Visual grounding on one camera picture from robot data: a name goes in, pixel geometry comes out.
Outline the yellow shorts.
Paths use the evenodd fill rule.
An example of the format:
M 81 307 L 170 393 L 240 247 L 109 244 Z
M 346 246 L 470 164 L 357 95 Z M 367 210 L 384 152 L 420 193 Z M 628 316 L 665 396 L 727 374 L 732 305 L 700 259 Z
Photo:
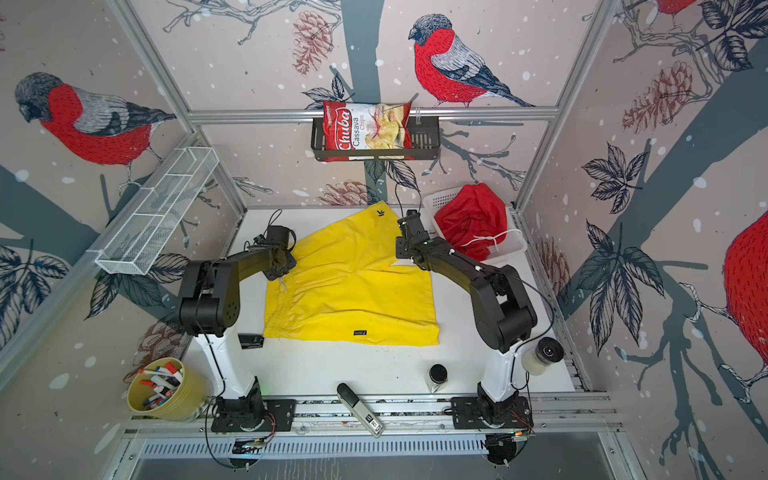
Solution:
M 395 212 L 379 202 L 299 240 L 296 266 L 267 286 L 265 336 L 438 345 L 431 276 L 398 264 L 399 234 Z

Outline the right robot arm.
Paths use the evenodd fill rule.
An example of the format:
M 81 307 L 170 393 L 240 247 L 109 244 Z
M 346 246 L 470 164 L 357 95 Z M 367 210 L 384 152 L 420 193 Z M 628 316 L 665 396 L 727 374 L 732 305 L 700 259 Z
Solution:
M 520 351 L 538 323 L 525 282 L 512 266 L 481 263 L 458 252 L 445 239 L 432 238 L 414 209 L 397 223 L 401 232 L 395 241 L 398 259 L 442 275 L 468 293 L 474 325 L 490 348 L 478 385 L 480 417 L 492 426 L 504 423 L 517 402 L 514 381 L 525 375 L 517 369 Z

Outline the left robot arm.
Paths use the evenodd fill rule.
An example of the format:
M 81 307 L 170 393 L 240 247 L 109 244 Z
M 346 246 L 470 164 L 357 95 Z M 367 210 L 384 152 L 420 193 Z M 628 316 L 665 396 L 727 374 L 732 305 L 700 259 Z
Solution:
M 297 262 L 293 230 L 270 225 L 239 253 L 209 261 L 191 261 L 184 269 L 177 307 L 179 323 L 193 336 L 214 374 L 217 418 L 243 415 L 256 423 L 265 416 L 258 380 L 243 359 L 236 328 L 241 311 L 240 283 L 262 274 L 279 280 Z

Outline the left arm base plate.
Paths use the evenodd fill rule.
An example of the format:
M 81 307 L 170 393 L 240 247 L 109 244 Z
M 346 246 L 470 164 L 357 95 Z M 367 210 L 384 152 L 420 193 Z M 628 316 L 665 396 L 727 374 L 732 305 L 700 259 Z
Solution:
M 288 432 L 297 402 L 294 399 L 217 399 L 210 417 L 214 433 Z

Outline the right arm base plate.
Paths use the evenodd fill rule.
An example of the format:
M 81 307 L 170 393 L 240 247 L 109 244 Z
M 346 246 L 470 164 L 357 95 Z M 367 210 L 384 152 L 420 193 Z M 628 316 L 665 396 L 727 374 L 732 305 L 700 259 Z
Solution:
M 457 430 L 517 429 L 531 430 L 534 422 L 527 398 L 520 395 L 502 402 L 485 397 L 453 397 L 444 410 Z

